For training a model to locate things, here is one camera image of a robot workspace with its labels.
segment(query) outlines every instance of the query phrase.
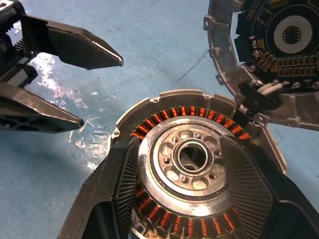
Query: silver flange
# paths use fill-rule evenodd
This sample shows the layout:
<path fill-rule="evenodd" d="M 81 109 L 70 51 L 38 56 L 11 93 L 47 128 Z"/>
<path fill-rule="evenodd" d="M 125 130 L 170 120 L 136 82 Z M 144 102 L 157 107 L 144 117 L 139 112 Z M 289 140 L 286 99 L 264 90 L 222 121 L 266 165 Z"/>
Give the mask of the silver flange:
<path fill-rule="evenodd" d="M 231 135 L 201 117 L 175 117 L 154 127 L 141 143 L 141 180 L 160 204 L 189 216 L 230 207 L 219 137 Z"/>

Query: ribbed black plastic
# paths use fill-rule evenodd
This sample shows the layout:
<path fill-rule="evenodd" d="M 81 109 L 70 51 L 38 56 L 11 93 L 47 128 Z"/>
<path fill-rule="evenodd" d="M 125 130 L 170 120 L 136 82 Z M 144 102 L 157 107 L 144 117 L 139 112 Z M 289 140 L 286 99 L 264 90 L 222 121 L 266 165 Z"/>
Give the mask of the ribbed black plastic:
<path fill-rule="evenodd" d="M 246 239 L 319 239 L 319 214 L 262 148 L 221 139 L 232 206 Z"/>
<path fill-rule="evenodd" d="M 138 147 L 139 145 L 134 143 L 128 149 L 115 198 L 115 213 L 120 239 L 127 239 L 131 227 L 132 207 L 135 202 Z"/>

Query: circuit board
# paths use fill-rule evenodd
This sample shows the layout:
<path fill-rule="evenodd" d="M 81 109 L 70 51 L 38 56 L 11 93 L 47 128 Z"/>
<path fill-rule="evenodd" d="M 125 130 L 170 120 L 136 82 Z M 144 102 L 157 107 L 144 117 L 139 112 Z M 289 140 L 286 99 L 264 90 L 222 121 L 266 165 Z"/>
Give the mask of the circuit board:
<path fill-rule="evenodd" d="M 239 61 L 265 83 L 319 80 L 319 0 L 247 0 L 236 33 Z"/>

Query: wet surface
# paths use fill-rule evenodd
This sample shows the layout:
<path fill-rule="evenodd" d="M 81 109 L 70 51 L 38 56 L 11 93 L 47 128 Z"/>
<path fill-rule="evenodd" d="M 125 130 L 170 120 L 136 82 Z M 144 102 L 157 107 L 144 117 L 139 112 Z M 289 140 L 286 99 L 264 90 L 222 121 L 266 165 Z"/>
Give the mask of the wet surface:
<path fill-rule="evenodd" d="M 202 21 L 208 1 L 23 0 L 28 14 L 86 28 L 124 57 L 124 66 L 87 71 L 40 54 L 27 89 L 81 116 L 62 134 L 1 132 L 0 188 L 4 239 L 54 239 L 84 180 L 105 158 L 116 120 L 145 97 L 196 88 L 230 97 L 219 86 Z M 14 29 L 19 34 L 19 25 Z M 270 126 L 288 176 L 319 210 L 318 132 Z"/>

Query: blue table surface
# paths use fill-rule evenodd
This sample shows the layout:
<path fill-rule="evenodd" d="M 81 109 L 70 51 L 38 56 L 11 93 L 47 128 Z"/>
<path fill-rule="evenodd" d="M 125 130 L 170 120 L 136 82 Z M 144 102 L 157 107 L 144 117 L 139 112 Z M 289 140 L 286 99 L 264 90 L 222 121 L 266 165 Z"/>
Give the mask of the blue table surface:
<path fill-rule="evenodd" d="M 133 104 L 171 89 L 219 86 L 202 29 L 208 1 L 23 0 L 28 14 L 83 27 L 124 57 L 124 66 L 87 71 L 40 54 L 27 89 L 81 116 L 61 134 L 1 132 L 0 238 L 54 239 L 85 179 L 106 156 L 117 119 Z M 14 31 L 20 34 L 19 25 Z M 319 211 L 319 132 L 270 125 L 288 176 Z"/>

